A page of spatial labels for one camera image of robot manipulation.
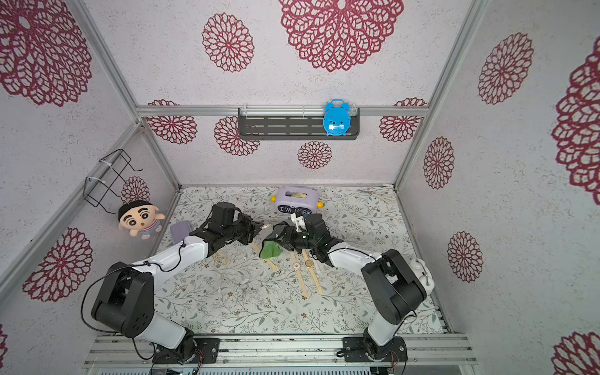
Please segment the green cleaning cloth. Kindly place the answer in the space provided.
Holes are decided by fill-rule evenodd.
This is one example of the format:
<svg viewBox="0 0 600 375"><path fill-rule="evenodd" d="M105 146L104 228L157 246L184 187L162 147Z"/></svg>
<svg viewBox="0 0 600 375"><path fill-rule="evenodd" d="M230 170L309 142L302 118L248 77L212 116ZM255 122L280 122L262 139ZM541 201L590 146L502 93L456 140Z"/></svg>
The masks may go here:
<svg viewBox="0 0 600 375"><path fill-rule="evenodd" d="M281 243L274 237L266 237L262 241L262 248L259 252L260 259L272 259L277 258L283 253Z"/></svg>

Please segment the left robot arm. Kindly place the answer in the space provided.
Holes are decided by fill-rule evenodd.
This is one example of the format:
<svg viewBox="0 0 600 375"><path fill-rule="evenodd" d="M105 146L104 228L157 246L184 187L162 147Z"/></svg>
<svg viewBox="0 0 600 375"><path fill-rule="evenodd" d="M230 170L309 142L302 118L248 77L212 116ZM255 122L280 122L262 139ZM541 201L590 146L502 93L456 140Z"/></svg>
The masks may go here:
<svg viewBox="0 0 600 375"><path fill-rule="evenodd" d="M117 262L92 283L100 289L90 316L106 326L105 330L91 326L85 315L81 320L94 331L145 340L165 349L190 345L193 334L188 329L156 312L156 292L170 278L222 248L234 242L251 244L262 226L232 203L213 205L205 222L182 241L134 264Z"/></svg>

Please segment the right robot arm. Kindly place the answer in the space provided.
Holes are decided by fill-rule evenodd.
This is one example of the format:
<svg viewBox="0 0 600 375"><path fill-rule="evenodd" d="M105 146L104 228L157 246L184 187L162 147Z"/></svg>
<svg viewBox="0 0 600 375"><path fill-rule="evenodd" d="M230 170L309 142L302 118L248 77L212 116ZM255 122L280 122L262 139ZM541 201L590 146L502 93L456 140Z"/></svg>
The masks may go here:
<svg viewBox="0 0 600 375"><path fill-rule="evenodd" d="M372 348L391 344L405 319L415 317L434 290L434 279L422 259L405 259L395 249L372 252L350 245L331 234L320 214L293 217L290 223L272 226L259 254L271 245L290 253L306 251L312 261L362 277L377 309L365 333L365 341Z"/></svg>

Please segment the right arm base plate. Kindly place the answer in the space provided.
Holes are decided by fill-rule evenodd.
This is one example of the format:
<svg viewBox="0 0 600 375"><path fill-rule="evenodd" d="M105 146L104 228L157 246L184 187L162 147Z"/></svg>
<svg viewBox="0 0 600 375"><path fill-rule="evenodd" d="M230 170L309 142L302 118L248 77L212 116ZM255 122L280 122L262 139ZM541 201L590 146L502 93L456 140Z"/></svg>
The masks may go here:
<svg viewBox="0 0 600 375"><path fill-rule="evenodd" d="M368 337L344 337L341 354L347 363L367 362L406 362L408 351L406 342L399 336L389 343L378 345Z"/></svg>

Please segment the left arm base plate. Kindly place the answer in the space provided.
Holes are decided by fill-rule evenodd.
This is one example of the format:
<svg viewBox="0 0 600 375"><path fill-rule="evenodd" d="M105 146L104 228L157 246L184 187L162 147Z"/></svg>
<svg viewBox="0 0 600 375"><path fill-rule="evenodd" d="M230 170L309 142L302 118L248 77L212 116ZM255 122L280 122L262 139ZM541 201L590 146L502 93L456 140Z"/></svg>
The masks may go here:
<svg viewBox="0 0 600 375"><path fill-rule="evenodd" d="M200 337L184 339L175 349L156 345L153 364L215 364L220 349L221 340L215 337Z"/></svg>

